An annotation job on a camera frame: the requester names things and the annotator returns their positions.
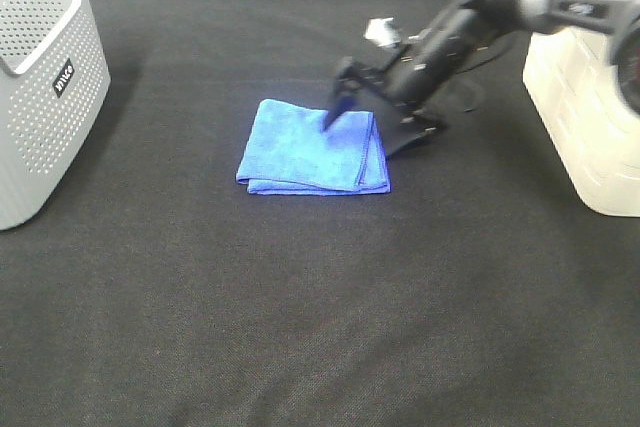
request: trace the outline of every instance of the blue towel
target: blue towel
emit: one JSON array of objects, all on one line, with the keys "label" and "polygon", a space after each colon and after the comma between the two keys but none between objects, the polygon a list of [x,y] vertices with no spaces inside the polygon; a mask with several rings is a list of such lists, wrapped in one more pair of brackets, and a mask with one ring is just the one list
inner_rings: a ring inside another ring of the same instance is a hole
[{"label": "blue towel", "polygon": [[371,112],[346,112],[326,132],[325,110],[260,103],[236,180],[250,194],[354,195],[391,190]]}]

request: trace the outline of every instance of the black tablecloth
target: black tablecloth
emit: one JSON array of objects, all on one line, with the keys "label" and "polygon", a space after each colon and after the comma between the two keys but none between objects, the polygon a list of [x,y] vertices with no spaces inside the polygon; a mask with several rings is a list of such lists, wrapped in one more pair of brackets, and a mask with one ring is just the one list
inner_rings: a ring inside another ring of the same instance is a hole
[{"label": "black tablecloth", "polygon": [[577,197],[521,81],[390,163],[393,192],[250,196],[264,98],[322,106],[361,34],[447,0],[92,0],[113,82],[0,235],[1,424],[640,424],[637,219]]}]

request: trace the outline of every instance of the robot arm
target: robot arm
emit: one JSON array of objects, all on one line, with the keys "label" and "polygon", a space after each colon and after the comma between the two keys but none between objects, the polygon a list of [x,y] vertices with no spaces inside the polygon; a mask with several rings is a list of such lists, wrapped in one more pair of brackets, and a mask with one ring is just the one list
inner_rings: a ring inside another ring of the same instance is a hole
[{"label": "robot arm", "polygon": [[452,0],[406,41],[391,19],[371,21],[366,37],[395,55],[380,69],[343,59],[325,128],[357,104],[360,89],[411,116],[469,57],[500,37],[514,31],[552,34],[567,26],[613,36],[609,61],[626,66],[619,67],[628,87],[622,91],[640,112],[640,0]]}]

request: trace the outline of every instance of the laundry basket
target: laundry basket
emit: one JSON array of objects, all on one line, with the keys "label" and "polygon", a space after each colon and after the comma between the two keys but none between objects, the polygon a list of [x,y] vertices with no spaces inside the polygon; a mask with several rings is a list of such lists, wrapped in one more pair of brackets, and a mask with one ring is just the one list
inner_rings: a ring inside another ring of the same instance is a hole
[{"label": "laundry basket", "polygon": [[0,230],[43,206],[110,77],[89,0],[0,0]]}]

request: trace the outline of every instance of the folded microfiber cloth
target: folded microfiber cloth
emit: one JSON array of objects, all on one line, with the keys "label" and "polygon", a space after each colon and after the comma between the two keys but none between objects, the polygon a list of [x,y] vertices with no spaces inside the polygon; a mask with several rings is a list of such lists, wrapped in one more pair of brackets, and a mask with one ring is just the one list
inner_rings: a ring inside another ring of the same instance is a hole
[{"label": "folded microfiber cloth", "polygon": [[390,192],[373,113],[346,112],[325,132],[326,113],[272,99],[262,101],[236,180],[248,184],[250,194]]}]

